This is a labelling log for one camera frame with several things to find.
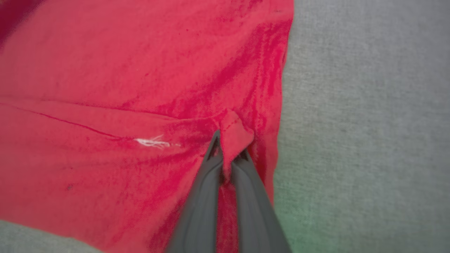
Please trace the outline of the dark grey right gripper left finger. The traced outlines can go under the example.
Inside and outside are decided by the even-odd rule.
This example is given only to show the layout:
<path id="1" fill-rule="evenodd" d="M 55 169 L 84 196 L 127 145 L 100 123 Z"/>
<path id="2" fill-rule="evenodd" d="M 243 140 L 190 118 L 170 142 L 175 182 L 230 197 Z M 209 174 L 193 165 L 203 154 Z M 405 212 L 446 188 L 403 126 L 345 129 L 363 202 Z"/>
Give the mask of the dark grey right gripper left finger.
<path id="1" fill-rule="evenodd" d="M 223 170 L 220 131 L 212 136 L 166 253 L 215 253 L 218 191 Z"/>

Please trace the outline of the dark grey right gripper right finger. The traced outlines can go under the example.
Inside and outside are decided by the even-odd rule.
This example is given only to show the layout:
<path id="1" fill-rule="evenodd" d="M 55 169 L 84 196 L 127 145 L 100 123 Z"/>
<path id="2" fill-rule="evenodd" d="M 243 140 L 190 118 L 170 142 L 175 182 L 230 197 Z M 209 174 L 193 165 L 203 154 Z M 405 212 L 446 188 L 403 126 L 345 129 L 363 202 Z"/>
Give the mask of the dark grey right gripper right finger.
<path id="1" fill-rule="evenodd" d="M 248 150 L 231 162 L 240 253 L 290 253 L 291 248 Z"/>

